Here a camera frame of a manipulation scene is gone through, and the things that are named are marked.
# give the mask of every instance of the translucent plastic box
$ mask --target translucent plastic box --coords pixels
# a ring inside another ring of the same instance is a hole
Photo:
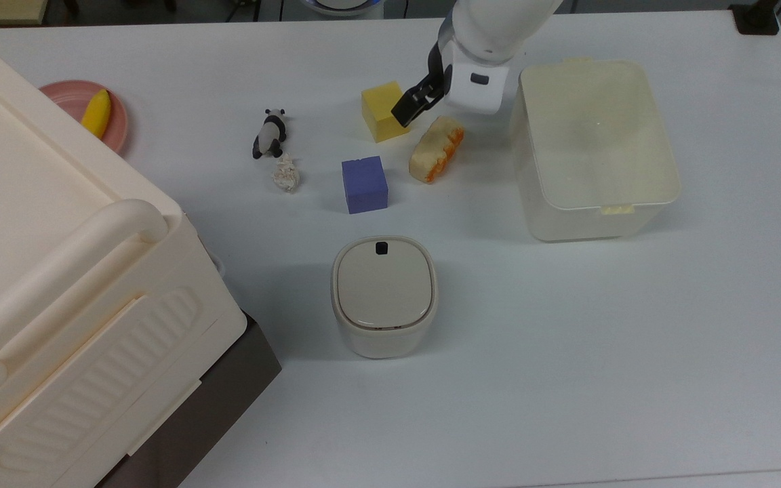
[[[659,109],[634,62],[524,69],[511,141],[527,226],[542,241],[632,235],[679,195]]]

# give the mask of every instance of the white bin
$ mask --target white bin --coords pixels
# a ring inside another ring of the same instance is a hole
[[[632,235],[679,195],[659,109],[634,62],[524,69],[511,141],[527,226],[542,241]]]
[[[0,60],[0,488],[95,486],[244,330],[176,202]]]

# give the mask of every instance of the orange sponge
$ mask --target orange sponge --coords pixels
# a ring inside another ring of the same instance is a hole
[[[424,183],[432,183],[442,173],[462,142],[464,129],[450,117],[441,115],[421,137],[409,159],[409,174]]]

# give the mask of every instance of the plastic storage container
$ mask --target plastic storage container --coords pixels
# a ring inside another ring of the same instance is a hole
[[[0,488],[95,486],[244,330],[176,202],[0,60]]]
[[[634,62],[524,69],[511,141],[527,226],[542,241],[632,235],[679,195],[659,109]]]
[[[334,262],[332,304],[345,343],[367,358],[408,354],[436,315],[436,268],[407,237],[355,241]]]

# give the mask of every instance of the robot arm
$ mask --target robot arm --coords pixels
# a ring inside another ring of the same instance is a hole
[[[495,114],[511,58],[562,0],[458,0],[439,28],[428,74],[393,108],[404,127],[443,97],[479,114]]]

